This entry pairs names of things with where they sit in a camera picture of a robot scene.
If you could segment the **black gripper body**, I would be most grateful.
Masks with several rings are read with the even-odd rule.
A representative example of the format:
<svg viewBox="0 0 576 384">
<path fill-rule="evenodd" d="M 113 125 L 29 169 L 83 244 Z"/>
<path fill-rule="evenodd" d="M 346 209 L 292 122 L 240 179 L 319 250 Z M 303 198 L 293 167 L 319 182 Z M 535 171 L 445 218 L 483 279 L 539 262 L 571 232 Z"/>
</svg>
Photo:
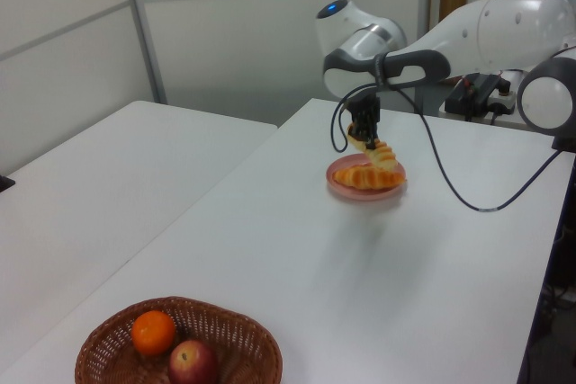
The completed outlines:
<svg viewBox="0 0 576 384">
<path fill-rule="evenodd" d="M 376 125 L 380 120 L 380 98 L 376 94 L 357 95 L 345 103 L 356 126 Z"/>
</svg>

